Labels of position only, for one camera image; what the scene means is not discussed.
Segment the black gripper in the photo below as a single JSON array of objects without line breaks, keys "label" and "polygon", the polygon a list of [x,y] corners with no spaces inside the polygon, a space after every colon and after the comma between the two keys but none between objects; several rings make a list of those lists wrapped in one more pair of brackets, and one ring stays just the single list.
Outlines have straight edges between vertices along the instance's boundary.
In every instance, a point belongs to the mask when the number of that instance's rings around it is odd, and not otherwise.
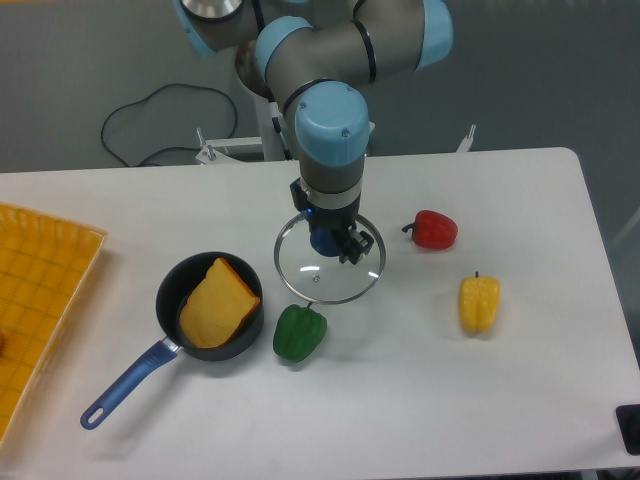
[{"label": "black gripper", "polygon": [[303,179],[290,184],[295,209],[309,224],[310,231],[330,236],[335,243],[339,261],[356,265],[366,257],[375,240],[365,230],[355,227],[360,206],[361,182],[338,193],[320,192],[309,186]]}]

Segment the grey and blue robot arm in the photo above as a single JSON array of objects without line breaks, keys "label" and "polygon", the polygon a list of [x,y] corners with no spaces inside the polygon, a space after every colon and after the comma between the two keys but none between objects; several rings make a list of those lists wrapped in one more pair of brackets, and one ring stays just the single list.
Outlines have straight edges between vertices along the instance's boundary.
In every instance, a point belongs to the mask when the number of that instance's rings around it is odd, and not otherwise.
[{"label": "grey and blue robot arm", "polygon": [[358,89],[443,60],[454,37],[447,5],[358,1],[349,21],[320,29],[302,1],[177,1],[174,8],[198,49],[255,44],[256,68],[299,161],[290,189],[312,248],[357,264],[377,242],[356,227],[370,138]]}]

